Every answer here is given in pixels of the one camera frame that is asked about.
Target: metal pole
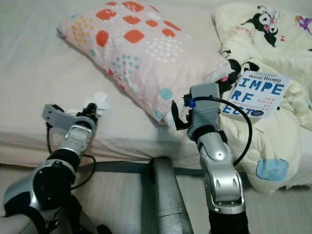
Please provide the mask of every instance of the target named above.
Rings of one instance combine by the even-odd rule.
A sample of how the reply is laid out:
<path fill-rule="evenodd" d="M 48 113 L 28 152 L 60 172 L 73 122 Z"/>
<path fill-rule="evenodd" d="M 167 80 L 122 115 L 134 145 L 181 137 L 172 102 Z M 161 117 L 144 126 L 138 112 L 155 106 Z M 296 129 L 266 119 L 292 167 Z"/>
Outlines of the metal pole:
<path fill-rule="evenodd" d="M 158 233 L 193 234 L 171 159 L 156 158 L 154 172 Z"/>

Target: pillow with colorful dots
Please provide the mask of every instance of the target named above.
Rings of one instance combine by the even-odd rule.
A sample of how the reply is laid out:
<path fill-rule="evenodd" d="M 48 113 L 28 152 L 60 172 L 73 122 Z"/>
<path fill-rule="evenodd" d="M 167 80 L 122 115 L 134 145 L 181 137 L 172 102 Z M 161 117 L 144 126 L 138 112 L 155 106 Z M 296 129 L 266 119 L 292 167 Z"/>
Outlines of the pillow with colorful dots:
<path fill-rule="evenodd" d="M 159 123 L 173 99 L 181 100 L 192 85 L 227 64 L 141 2 L 116 0 L 71 16 L 58 35 L 105 69 Z"/>

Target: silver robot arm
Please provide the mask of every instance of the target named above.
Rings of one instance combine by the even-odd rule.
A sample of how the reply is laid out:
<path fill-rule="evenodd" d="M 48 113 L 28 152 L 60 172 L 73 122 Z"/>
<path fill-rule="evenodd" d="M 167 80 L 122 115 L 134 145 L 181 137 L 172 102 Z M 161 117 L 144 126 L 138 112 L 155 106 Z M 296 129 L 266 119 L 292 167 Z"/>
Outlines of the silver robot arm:
<path fill-rule="evenodd" d="M 248 234 L 242 181 L 233 166 L 234 155 L 227 138 L 223 131 L 218 131 L 219 103 L 195 101 L 197 97 L 218 98 L 218 86 L 215 83 L 196 85 L 183 97 L 185 106 L 192 108 L 188 122 L 178 118 L 174 101 L 172 114 L 177 130 L 188 129 L 189 139 L 196 142 L 200 152 L 211 234 Z"/>
<path fill-rule="evenodd" d="M 26 215 L 33 221 L 38 233 L 44 234 L 48 231 L 43 212 L 72 204 L 79 207 L 71 196 L 71 186 L 96 130 L 96 109 L 97 106 L 90 103 L 77 116 L 72 116 L 56 105 L 45 105 L 42 116 L 47 125 L 68 131 L 58 148 L 43 163 L 28 177 L 7 189 L 3 201 L 6 217 Z"/>

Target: white bed sheet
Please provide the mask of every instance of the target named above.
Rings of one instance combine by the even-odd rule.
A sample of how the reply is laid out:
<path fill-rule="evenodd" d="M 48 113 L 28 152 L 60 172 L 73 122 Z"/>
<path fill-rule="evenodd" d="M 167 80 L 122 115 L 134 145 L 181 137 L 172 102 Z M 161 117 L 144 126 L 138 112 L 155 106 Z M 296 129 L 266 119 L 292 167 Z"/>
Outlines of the white bed sheet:
<path fill-rule="evenodd" d="M 218 50 L 210 13 L 230 0 L 151 1 L 162 14 Z M 307 1 L 264 1 L 303 14 Z M 110 110 L 98 122 L 89 152 L 98 161 L 148 162 L 170 156 L 174 165 L 200 168 L 196 145 L 185 131 L 159 126 L 84 55 L 55 36 L 55 27 L 101 0 L 10 0 L 0 2 L 0 163 L 36 166 L 47 157 L 45 104 L 80 109 L 98 91 L 108 94 Z M 312 132 L 302 129 L 302 158 L 289 185 L 312 184 Z"/>

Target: white tissue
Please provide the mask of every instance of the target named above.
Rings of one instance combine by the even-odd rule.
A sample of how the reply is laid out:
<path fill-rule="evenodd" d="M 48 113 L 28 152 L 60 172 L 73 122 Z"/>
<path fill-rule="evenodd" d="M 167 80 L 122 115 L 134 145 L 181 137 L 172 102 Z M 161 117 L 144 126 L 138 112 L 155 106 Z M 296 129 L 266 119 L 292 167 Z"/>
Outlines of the white tissue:
<path fill-rule="evenodd" d="M 97 105 L 97 117 L 101 117 L 103 115 L 103 110 L 109 110 L 109 104 L 106 101 L 108 95 L 102 91 L 94 94 L 93 97 L 87 97 L 84 103 L 84 108 L 87 107 L 89 103 L 95 103 Z M 66 111 L 69 114 L 75 115 L 78 112 L 82 112 L 81 110 L 76 109 L 68 109 Z"/>

